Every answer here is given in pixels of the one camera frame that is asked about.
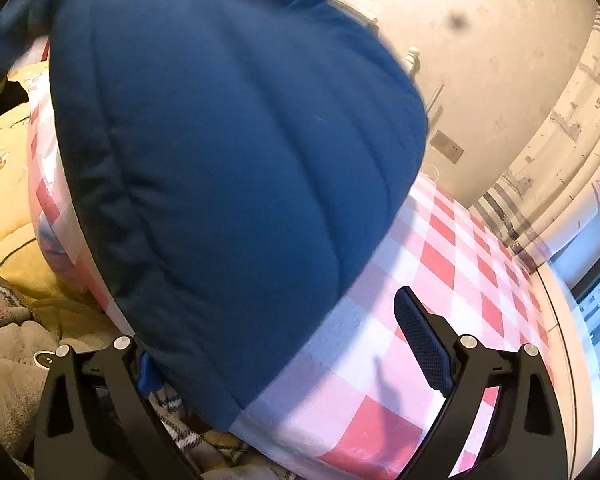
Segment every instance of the beige wall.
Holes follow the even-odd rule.
[[[594,0],[349,0],[379,20],[400,54],[422,51],[416,82],[440,129],[465,151],[425,161],[463,205],[493,184],[564,90],[590,34]]]

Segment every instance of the white cord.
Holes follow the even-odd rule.
[[[433,169],[436,171],[436,177],[435,177],[435,178],[433,178],[433,176],[430,174],[430,172],[429,172],[429,171],[427,171],[427,170],[425,169],[425,166],[430,166],[430,167],[432,167],[432,168],[433,168]],[[435,167],[433,164],[427,164],[426,162],[423,162],[423,163],[422,163],[422,167],[420,168],[420,171],[421,171],[422,173],[424,173],[425,175],[427,175],[427,176],[429,177],[429,179],[430,179],[430,180],[431,180],[431,181],[432,181],[434,184],[435,184],[435,183],[438,181],[438,179],[440,178],[440,171],[439,171],[439,170],[438,170],[438,168],[436,168],[436,167]]]

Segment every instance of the red and white checkered cloth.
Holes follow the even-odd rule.
[[[307,478],[395,479],[443,403],[394,317],[404,285],[458,334],[510,351],[531,342],[547,355],[526,271],[421,175],[349,293],[232,431]],[[474,464],[496,396],[485,392],[454,473]]]
[[[96,268],[78,224],[58,151],[49,72],[29,85],[29,106],[29,208],[42,253],[65,283],[87,287],[120,331],[133,335]]]

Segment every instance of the dark spot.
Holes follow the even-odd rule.
[[[469,28],[469,19],[465,12],[453,10],[448,16],[449,28],[452,30],[464,30]]]
[[[547,117],[547,115],[549,115],[549,113],[551,113],[552,108],[553,108],[553,105],[551,105],[551,104],[542,104],[538,110],[538,113],[540,114],[541,117]]]
[[[502,115],[498,116],[498,118],[493,124],[496,127],[496,130],[498,131],[504,130],[507,127],[507,121]]]

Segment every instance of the checkered tablecloth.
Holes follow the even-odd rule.
[[[393,299],[403,285],[458,334],[511,351],[531,342],[547,355],[526,271],[421,175],[347,296],[232,431],[308,478],[395,479],[444,400],[395,320]],[[474,464],[496,396],[497,388],[485,391],[454,473]]]

